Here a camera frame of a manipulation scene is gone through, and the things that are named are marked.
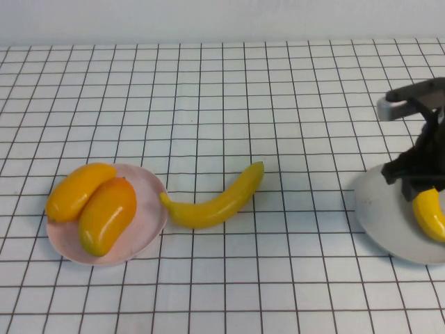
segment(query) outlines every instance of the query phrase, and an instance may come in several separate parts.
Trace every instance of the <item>table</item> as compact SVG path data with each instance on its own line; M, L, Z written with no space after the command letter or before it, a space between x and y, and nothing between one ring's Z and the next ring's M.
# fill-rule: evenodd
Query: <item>table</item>
M375 102L444 76L444 43L2 47L0 333L445 333L445 267L379 249L352 190L423 124L378 122ZM143 166L202 202L259 160L241 213L168 222L127 263L74 264L47 238L47 194L82 164Z

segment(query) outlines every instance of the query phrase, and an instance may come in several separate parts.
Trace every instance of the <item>white plate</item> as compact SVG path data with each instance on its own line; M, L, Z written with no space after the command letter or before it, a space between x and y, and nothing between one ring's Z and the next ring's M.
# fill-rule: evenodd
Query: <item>white plate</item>
M63 224L48 221L47 234L52 246L65 258L93 266L113 266L130 260L142 252L161 233L168 218L167 209L159 200L167 193L160 179L148 170L127 164L115 164L118 176L134 187L138 206L136 215L110 251L102 257L87 254L79 242L78 222Z
M445 244L430 239L419 227L411 203L401 193L401 180L388 185L383 165L368 170L355 183L355 213L359 224L381 248L418 264L445 263ZM445 207L443 193L440 206Z

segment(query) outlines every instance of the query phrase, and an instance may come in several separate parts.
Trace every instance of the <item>orange mango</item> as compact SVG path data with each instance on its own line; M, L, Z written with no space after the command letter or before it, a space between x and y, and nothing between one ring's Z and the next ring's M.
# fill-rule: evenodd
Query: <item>orange mango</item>
M79 219L97 188L115 176L116 169L104 163L86 164L77 168L49 195L45 205L48 218L57 223Z
M83 209L79 241L87 253L106 255L136 215L136 192L123 177L103 183Z

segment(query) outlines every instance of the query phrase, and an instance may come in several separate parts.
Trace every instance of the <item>fruit on plate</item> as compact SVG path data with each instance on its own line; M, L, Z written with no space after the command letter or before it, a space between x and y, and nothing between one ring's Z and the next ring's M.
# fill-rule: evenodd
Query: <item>fruit on plate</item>
M439 203L439 192L433 188L422 191L412 201L412 208L421 229L433 240L445 242L445 217Z
M57 223L79 219L92 194L105 181L116 176L116 169L105 163L83 165L71 172L51 192L45 205L48 218Z
M259 161L247 167L226 191L210 201L198 204L174 202L166 193L161 193L160 200L177 225L195 229L210 228L223 223L247 204L263 176L264 164Z
M136 215L136 192L123 177L99 186L79 219L79 241L87 253L106 255Z

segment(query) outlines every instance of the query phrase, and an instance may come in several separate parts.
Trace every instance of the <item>yellow banana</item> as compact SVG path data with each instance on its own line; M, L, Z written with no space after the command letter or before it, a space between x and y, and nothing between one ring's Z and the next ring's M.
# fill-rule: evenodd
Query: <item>yellow banana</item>
M210 228L236 214L253 196L264 176L264 164L259 161L247 167L235 182L218 197L204 203L173 202L161 193L162 204L170 218L185 228Z
M436 189L422 191L412 202L421 229L433 240L445 242L445 217Z

